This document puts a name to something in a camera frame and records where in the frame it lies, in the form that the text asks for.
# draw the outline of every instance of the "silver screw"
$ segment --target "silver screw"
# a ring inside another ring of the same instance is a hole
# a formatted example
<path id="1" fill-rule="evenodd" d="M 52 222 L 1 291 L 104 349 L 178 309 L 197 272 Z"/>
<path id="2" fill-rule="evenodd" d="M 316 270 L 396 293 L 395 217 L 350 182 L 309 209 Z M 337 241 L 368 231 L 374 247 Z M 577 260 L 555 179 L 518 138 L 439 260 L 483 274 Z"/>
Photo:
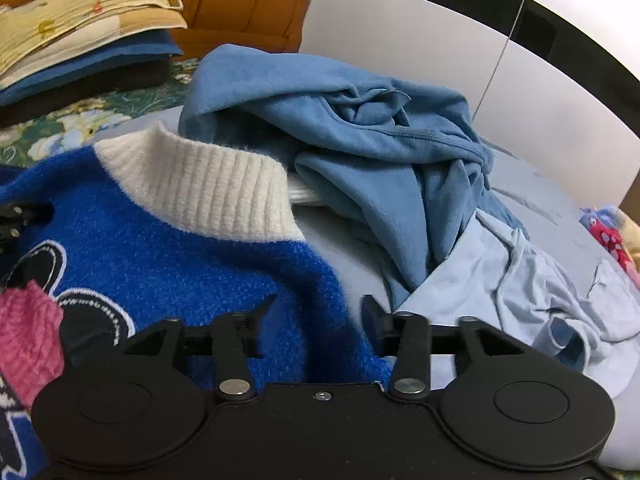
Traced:
<path id="1" fill-rule="evenodd" d="M 427 387 L 420 379 L 414 379 L 412 377 L 407 377 L 405 379 L 398 379 L 394 388 L 399 391 L 401 394 L 407 395 L 415 395 L 424 391 Z"/>
<path id="2" fill-rule="evenodd" d="M 316 394 L 314 395 L 315 400 L 331 400 L 332 397 L 332 394 L 330 394 L 329 392 L 316 392 Z"/>
<path id="3" fill-rule="evenodd" d="M 244 379 L 227 379 L 220 383 L 220 391 L 227 395 L 244 395 L 251 385 Z"/>

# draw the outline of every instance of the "red patterned cloth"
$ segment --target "red patterned cloth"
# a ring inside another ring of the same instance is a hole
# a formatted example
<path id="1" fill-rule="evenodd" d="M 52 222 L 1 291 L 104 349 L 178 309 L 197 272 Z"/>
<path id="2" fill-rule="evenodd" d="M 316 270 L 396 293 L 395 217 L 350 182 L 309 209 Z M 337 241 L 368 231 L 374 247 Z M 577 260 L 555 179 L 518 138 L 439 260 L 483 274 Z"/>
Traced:
<path id="1" fill-rule="evenodd" d="M 640 289 L 640 272 L 636 264 L 629 257 L 622 244 L 622 236 L 616 228 L 605 225 L 596 213 L 589 211 L 582 216 L 580 222 L 589 230 L 591 235 L 613 256 L 620 267 L 625 269 L 626 275 L 634 285 Z"/>
<path id="2" fill-rule="evenodd" d="M 46 384 L 62 374 L 58 329 L 62 309 L 35 281 L 0 294 L 0 372 L 30 408 Z"/>

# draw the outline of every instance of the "circular pad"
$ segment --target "circular pad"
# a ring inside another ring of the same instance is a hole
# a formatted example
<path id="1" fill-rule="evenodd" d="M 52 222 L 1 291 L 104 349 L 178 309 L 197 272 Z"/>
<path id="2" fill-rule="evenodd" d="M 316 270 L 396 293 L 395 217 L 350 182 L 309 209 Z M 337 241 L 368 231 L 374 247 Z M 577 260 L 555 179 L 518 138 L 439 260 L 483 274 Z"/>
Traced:
<path id="1" fill-rule="evenodd" d="M 596 458 L 614 421 L 613 403 L 595 382 L 526 354 L 473 363 L 444 389 L 440 413 L 486 460 L 523 470 Z"/>
<path id="2" fill-rule="evenodd" d="M 119 470 L 177 449 L 205 416 L 200 390 L 149 356 L 119 356 L 48 384 L 31 412 L 47 453 L 84 468 Z"/>
<path id="3" fill-rule="evenodd" d="M 503 415 L 529 424 L 551 422 L 569 409 L 569 399 L 562 390 L 535 381 L 505 384 L 496 392 L 494 403 Z"/>
<path id="4" fill-rule="evenodd" d="M 119 424 L 139 418 L 153 397 L 144 386 L 127 381 L 107 381 L 89 388 L 78 399 L 78 410 L 100 424 Z"/>

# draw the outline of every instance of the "light gray bed sheet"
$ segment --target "light gray bed sheet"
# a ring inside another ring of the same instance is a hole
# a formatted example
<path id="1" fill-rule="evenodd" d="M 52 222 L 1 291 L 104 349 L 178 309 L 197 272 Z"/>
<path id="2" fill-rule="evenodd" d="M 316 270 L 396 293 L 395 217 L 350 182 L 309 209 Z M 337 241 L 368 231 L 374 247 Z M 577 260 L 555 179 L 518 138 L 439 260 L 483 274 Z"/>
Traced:
<path id="1" fill-rule="evenodd" d="M 157 121 L 177 132 L 180 111 L 181 107 L 176 107 L 127 121 L 99 132 L 89 143 L 136 132 Z M 488 145 L 495 154 L 489 177 L 492 189 L 524 224 L 533 243 L 564 267 L 581 297 L 591 288 L 596 266 L 603 258 L 624 276 L 613 257 L 578 222 L 580 208 L 566 193 L 523 160 Z M 353 319 L 360 322 L 363 294 L 372 294 L 388 308 L 388 292 L 378 263 L 366 244 L 351 237 L 348 222 L 321 207 L 296 206 L 294 214 L 310 245 L 335 269 Z M 616 424 L 600 461 L 611 467 L 640 469 L 640 368 L 614 404 Z"/>

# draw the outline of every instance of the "brown folded cloth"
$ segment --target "brown folded cloth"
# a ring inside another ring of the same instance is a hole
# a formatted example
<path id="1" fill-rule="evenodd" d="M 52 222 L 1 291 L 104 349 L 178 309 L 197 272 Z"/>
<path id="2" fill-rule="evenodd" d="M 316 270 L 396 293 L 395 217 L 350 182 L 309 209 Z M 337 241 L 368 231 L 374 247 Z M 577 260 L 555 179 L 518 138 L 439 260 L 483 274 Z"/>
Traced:
<path id="1" fill-rule="evenodd" d="M 122 92 L 151 88 L 164 84 L 171 77 L 171 59 L 145 61 L 111 68 L 24 98 L 17 103 L 0 106 L 0 128 L 23 123 L 60 110 L 81 99 L 105 92 Z"/>

